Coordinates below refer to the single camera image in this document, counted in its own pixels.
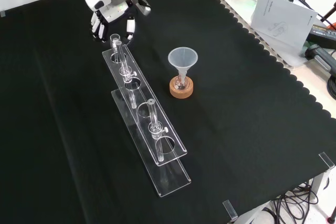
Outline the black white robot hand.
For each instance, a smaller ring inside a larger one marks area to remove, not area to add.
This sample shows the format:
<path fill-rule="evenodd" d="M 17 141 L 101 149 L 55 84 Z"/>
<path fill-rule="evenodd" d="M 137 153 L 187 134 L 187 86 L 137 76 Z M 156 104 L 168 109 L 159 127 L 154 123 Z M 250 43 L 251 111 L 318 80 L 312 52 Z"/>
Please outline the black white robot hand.
<path fill-rule="evenodd" d="M 108 5 L 93 12 L 90 21 L 93 38 L 97 41 L 106 42 L 109 25 L 126 17 L 126 36 L 121 40 L 128 45 L 132 41 L 136 29 L 135 17 L 130 12 L 132 6 L 131 1 L 125 1 L 117 6 Z"/>

